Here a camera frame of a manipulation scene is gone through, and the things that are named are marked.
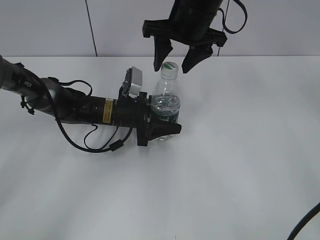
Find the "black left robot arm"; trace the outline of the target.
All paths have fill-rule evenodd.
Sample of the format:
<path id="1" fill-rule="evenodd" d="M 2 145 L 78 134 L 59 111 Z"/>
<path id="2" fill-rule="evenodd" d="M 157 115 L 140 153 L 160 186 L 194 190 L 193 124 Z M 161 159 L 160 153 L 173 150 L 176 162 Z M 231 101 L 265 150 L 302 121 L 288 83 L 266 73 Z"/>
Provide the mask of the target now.
<path id="1" fill-rule="evenodd" d="M 35 111 L 55 118 L 62 134 L 74 147 L 84 152 L 103 153 L 115 151 L 128 139 L 125 136 L 97 149 L 81 147 L 67 135 L 63 124 L 88 124 L 128 128 L 130 135 L 136 129 L 137 145 L 181 132 L 182 126 L 157 118 L 151 111 L 152 97 L 141 91 L 142 71 L 131 67 L 126 71 L 117 99 L 85 94 L 70 86 L 74 81 L 60 82 L 55 77 L 39 78 L 25 66 L 0 59 L 0 87 L 21 96 L 20 105 L 33 115 Z"/>

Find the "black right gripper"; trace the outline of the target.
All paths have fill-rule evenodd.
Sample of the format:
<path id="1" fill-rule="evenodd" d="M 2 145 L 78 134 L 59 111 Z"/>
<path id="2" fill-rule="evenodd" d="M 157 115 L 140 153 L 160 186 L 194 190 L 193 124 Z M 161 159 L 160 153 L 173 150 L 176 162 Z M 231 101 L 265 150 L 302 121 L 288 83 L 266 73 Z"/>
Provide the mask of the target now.
<path id="1" fill-rule="evenodd" d="M 190 46 L 182 62 L 184 74 L 213 54 L 211 45 L 225 45 L 226 34 L 210 28 L 221 4 L 221 0 L 176 0 L 167 19 L 144 21 L 143 37 L 154 38 L 155 72 L 173 50 L 171 41 Z"/>

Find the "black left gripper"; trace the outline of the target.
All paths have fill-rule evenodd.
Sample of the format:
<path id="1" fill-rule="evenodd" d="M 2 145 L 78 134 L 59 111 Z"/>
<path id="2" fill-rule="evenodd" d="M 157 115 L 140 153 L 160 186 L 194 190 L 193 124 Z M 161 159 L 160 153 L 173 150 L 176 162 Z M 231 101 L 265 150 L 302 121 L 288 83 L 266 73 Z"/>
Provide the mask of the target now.
<path id="1" fill-rule="evenodd" d="M 182 126 L 178 123 L 154 120 L 149 124 L 150 115 L 150 99 L 147 92 L 140 91 L 136 97 L 119 93 L 113 122 L 117 127 L 129 128 L 122 142 L 127 141 L 133 129 L 136 129 L 137 145 L 141 147 L 147 147 L 148 142 L 154 139 L 181 133 Z"/>

